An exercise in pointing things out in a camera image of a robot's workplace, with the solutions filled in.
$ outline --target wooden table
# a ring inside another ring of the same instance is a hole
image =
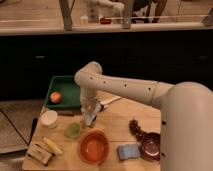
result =
[[[100,99],[111,97],[111,94],[99,92]],[[79,139],[69,139],[65,137],[64,130],[66,126],[74,121],[82,122],[80,111],[74,111],[75,116],[59,116],[59,125],[55,129],[48,129],[37,124],[33,135],[32,143],[42,143],[41,138],[46,136],[63,149],[61,156],[55,156],[47,167],[42,166],[36,161],[25,157],[23,170],[78,170],[78,171],[159,171],[158,162],[145,161],[142,158],[119,161],[117,156],[117,147],[122,144],[135,143],[135,137],[129,132],[129,121],[133,118],[139,121],[143,130],[150,132],[160,132],[160,111],[128,100],[120,99],[112,104],[109,108],[98,114],[95,126],[93,128],[83,128],[82,135],[91,130],[101,130],[109,140],[110,152],[105,160],[99,166],[87,164],[79,158],[78,142]]]

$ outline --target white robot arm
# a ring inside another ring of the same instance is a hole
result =
[[[88,6],[100,6],[113,9],[113,16],[122,17],[124,4],[121,2],[112,2],[110,0],[86,0]]]
[[[161,110],[161,171],[213,170],[213,94],[207,87],[104,76],[96,62],[80,69],[75,81],[85,116],[98,112],[97,90]]]

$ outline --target brown object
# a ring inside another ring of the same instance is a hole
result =
[[[141,143],[140,150],[142,157],[148,160],[160,160],[160,134],[147,133],[138,125],[138,121],[132,119],[129,122],[129,129],[138,142]]]
[[[50,101],[52,103],[60,103],[62,99],[62,95],[60,92],[54,91],[50,95]]]
[[[100,100],[114,97],[109,93],[98,91]],[[59,125],[50,130],[41,125],[38,121],[31,143],[42,143],[42,137],[49,137],[63,147],[63,154],[59,157],[54,157],[45,170],[57,171],[160,171],[159,162],[147,162],[143,159],[130,160],[120,162],[117,155],[117,147],[121,144],[137,143],[135,137],[129,133],[128,121],[131,118],[137,118],[139,123],[146,123],[143,125],[144,130],[152,130],[160,132],[161,113],[159,110],[137,103],[132,100],[122,98],[110,105],[107,110],[98,114],[94,128],[82,128],[82,135],[88,131],[98,129],[107,135],[109,143],[109,154],[101,165],[91,165],[83,162],[78,155],[79,139],[70,139],[64,136],[64,130],[71,122],[80,122],[82,115],[80,110],[73,111],[73,117],[60,115],[58,112]],[[42,165],[36,164],[30,158],[25,157],[22,165],[23,170],[28,171],[43,171]]]
[[[101,164],[109,153],[109,143],[102,131],[87,133],[79,143],[79,155],[89,164]]]

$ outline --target dark cabinet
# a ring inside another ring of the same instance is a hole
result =
[[[0,99],[44,98],[53,75],[104,74],[213,88],[213,30],[0,37]]]

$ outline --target white cup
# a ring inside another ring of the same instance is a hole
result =
[[[58,113],[55,110],[48,110],[41,115],[41,124],[47,128],[58,126]]]

